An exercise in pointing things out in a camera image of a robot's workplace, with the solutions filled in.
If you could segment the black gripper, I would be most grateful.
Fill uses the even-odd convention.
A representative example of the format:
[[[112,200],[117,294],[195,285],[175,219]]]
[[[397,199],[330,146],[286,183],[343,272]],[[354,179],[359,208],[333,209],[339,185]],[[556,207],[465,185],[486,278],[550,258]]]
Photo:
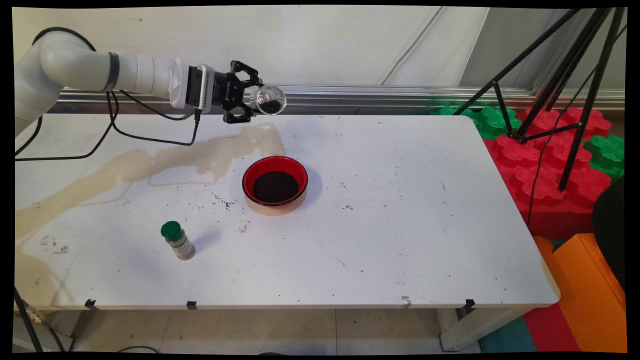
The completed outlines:
[[[240,80],[238,73],[245,73],[249,79]],[[249,123],[256,111],[242,100],[235,100],[237,98],[236,92],[240,89],[261,88],[263,86],[265,84],[256,69],[239,60],[232,60],[230,72],[214,72],[213,106],[223,110],[222,120],[229,125]],[[243,113],[234,115],[232,114],[233,109],[241,109]]]

